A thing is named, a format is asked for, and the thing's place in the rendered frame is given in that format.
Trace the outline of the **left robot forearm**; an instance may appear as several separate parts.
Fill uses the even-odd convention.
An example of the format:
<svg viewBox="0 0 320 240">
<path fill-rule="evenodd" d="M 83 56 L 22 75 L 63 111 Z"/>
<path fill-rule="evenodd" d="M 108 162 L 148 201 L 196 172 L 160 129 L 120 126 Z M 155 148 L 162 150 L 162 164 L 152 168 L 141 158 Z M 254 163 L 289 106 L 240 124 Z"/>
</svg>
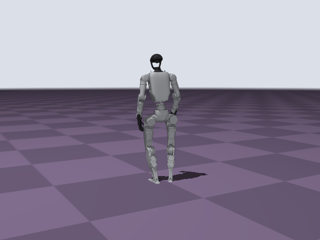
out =
<svg viewBox="0 0 320 240">
<path fill-rule="evenodd" d="M 138 95 L 138 100 L 137 100 L 137 114 L 140 114 L 140 117 L 142 117 L 142 112 L 143 112 L 143 107 L 144 107 L 144 102 L 142 100 L 139 100 L 140 94 Z"/>
</svg>

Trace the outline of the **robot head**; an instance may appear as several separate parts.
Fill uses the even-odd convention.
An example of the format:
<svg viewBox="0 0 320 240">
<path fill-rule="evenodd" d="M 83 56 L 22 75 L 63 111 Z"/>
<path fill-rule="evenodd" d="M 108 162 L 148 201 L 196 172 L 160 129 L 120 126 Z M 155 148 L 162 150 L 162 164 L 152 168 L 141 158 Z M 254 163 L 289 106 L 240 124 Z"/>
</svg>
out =
<svg viewBox="0 0 320 240">
<path fill-rule="evenodd" d="M 150 58 L 150 63 L 151 63 L 152 68 L 154 69 L 154 72 L 163 72 L 160 67 L 162 60 L 163 60 L 163 57 L 160 54 L 154 54 Z M 159 63 L 159 67 L 153 67 L 153 63 Z"/>
</svg>

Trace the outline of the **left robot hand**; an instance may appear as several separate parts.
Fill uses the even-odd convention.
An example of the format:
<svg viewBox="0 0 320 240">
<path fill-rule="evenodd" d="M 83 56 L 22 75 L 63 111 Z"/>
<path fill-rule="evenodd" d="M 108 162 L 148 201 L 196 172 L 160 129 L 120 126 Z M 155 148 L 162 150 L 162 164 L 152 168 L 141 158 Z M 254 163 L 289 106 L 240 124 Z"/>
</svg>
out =
<svg viewBox="0 0 320 240">
<path fill-rule="evenodd" d="M 143 131 L 144 131 L 144 130 L 143 130 L 144 128 L 142 127 L 142 125 L 144 125 L 144 124 L 142 123 L 142 120 L 141 120 L 142 117 L 141 117 L 141 115 L 138 114 L 136 119 L 137 119 L 137 123 L 138 123 L 139 130 L 143 132 Z"/>
</svg>

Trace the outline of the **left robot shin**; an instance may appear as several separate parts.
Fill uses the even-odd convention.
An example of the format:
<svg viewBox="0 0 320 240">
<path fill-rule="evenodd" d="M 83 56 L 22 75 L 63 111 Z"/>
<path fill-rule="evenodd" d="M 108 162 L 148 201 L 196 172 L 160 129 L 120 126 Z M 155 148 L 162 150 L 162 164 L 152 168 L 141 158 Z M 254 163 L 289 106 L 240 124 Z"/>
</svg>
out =
<svg viewBox="0 0 320 240">
<path fill-rule="evenodd" d="M 151 151 L 150 151 L 149 147 L 147 147 L 145 149 L 145 153 L 146 153 L 147 164 L 148 164 L 149 169 L 151 170 L 153 181 L 154 182 L 156 182 L 156 180 L 159 181 L 158 174 L 157 174 L 157 158 L 156 158 L 156 155 L 151 155 Z"/>
</svg>

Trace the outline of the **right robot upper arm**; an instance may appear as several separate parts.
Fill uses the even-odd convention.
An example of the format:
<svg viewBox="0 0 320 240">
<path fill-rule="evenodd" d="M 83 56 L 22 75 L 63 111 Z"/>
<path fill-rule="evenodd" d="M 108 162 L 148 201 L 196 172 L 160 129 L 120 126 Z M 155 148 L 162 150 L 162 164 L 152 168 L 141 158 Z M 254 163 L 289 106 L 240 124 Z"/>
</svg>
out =
<svg viewBox="0 0 320 240">
<path fill-rule="evenodd" d="M 174 93 L 172 94 L 172 97 L 174 99 L 177 99 L 181 96 L 180 91 L 179 91 L 178 82 L 177 82 L 177 77 L 175 74 L 169 73 L 169 78 L 170 78 L 171 87 L 174 91 Z"/>
</svg>

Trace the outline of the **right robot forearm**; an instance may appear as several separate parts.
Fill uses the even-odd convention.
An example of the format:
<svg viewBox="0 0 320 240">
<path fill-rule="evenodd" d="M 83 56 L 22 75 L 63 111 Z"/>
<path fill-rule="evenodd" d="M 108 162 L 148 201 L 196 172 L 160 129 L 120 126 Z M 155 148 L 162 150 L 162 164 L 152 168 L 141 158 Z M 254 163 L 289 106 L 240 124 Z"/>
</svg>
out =
<svg viewBox="0 0 320 240">
<path fill-rule="evenodd" d="M 173 99 L 173 104 L 172 104 L 172 109 L 171 109 L 171 112 L 173 114 L 175 113 L 175 111 L 178 110 L 178 108 L 179 108 L 178 105 L 179 105 L 180 100 L 181 100 L 181 97 Z"/>
</svg>

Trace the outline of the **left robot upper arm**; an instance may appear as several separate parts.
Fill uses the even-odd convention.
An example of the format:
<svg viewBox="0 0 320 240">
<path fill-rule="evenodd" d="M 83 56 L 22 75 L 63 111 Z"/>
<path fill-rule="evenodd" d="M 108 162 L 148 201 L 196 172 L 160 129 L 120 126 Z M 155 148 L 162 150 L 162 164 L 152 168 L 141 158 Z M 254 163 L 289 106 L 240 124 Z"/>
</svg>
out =
<svg viewBox="0 0 320 240">
<path fill-rule="evenodd" d="M 141 101 L 145 101 L 146 100 L 146 88 L 147 88 L 147 81 L 149 81 L 150 79 L 150 74 L 144 74 L 141 78 L 140 78 L 140 87 L 139 87 L 139 100 Z"/>
</svg>

